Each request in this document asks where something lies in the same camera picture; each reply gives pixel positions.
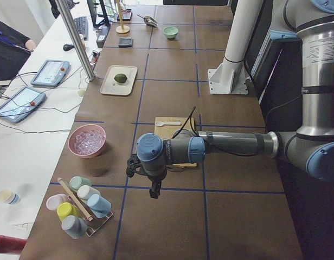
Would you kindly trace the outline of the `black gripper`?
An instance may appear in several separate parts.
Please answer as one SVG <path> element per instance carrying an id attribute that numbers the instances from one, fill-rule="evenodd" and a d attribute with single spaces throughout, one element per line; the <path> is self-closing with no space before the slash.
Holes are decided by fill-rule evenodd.
<path id="1" fill-rule="evenodd" d="M 166 167 L 164 167 L 157 175 L 151 175 L 148 173 L 145 168 L 142 166 L 140 159 L 136 153 L 130 155 L 130 158 L 127 160 L 126 175 L 129 178 L 132 178 L 134 174 L 139 174 L 141 176 L 146 176 L 150 181 L 152 181 L 151 188 L 149 189 L 149 194 L 151 198 L 158 199 L 160 195 L 161 183 L 167 175 Z"/>

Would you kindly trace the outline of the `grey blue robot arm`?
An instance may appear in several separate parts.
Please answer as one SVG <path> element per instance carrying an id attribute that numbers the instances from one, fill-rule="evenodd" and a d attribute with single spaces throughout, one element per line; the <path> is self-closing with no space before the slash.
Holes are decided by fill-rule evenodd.
<path id="1" fill-rule="evenodd" d="M 302 125 L 295 132 L 229 133 L 180 129 L 171 139 L 146 133 L 136 142 L 126 174 L 148 177 L 158 198 L 167 167 L 200 163 L 211 152 L 264 154 L 309 175 L 334 180 L 334 1 L 274 1 L 271 39 L 302 41 Z"/>

